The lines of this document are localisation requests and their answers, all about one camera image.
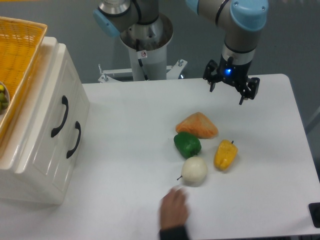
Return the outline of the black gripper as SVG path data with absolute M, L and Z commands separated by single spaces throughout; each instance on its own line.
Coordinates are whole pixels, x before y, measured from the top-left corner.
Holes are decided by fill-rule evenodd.
M 210 92 L 213 92 L 216 83 L 219 82 L 235 87 L 240 91 L 241 98 L 239 105 L 242 105 L 245 100 L 253 100 L 256 97 L 260 85 L 260 78 L 248 77 L 251 61 L 246 64 L 237 65 L 233 63 L 233 57 L 231 60 L 232 63 L 221 56 L 218 66 L 218 64 L 211 59 L 205 66 L 202 78 L 209 84 Z

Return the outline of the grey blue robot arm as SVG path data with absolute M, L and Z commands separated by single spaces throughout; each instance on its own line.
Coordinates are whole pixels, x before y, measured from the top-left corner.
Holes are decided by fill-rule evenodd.
M 254 99 L 260 80 L 249 77 L 261 32 L 266 24 L 266 0 L 188 0 L 186 5 L 225 31 L 219 62 L 210 60 L 203 78 L 214 89 L 223 82 L 234 87 L 241 100 Z M 110 37 L 119 37 L 129 52 L 135 81 L 167 78 L 167 45 L 173 25 L 160 13 L 156 0 L 102 0 L 93 11 L 96 23 Z

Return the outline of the dark sleeved forearm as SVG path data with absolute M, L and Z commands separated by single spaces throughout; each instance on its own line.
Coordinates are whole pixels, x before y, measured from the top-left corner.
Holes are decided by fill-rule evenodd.
M 169 229 L 161 229 L 159 231 L 161 240 L 189 240 L 189 235 L 185 225 L 176 226 Z

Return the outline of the person's hand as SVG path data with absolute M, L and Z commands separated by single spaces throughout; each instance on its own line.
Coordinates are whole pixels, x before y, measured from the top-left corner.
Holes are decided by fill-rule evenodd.
M 161 200 L 159 209 L 160 230 L 184 226 L 189 217 L 187 196 L 183 189 L 172 188 Z

